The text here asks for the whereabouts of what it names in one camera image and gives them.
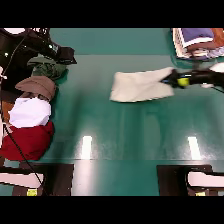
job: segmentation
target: stack of folded cloths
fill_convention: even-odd
[[[55,95],[55,83],[45,76],[31,76],[16,85],[24,93],[17,98],[10,114],[7,128],[19,145],[27,160],[38,160],[47,150],[54,126],[50,101]],[[0,155],[9,160],[21,161],[24,158],[4,133]]]
[[[207,60],[224,56],[223,28],[172,28],[178,58]]]

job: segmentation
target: blue cloth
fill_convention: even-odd
[[[200,37],[214,38],[214,34],[210,28],[181,28],[185,42]]]

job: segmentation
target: red cloth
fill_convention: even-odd
[[[27,160],[39,160],[47,150],[51,136],[54,134],[54,126],[51,121],[46,126],[40,125],[32,128],[11,126],[10,129],[13,131],[12,137]],[[9,136],[3,138],[0,154],[9,160],[24,160]]]

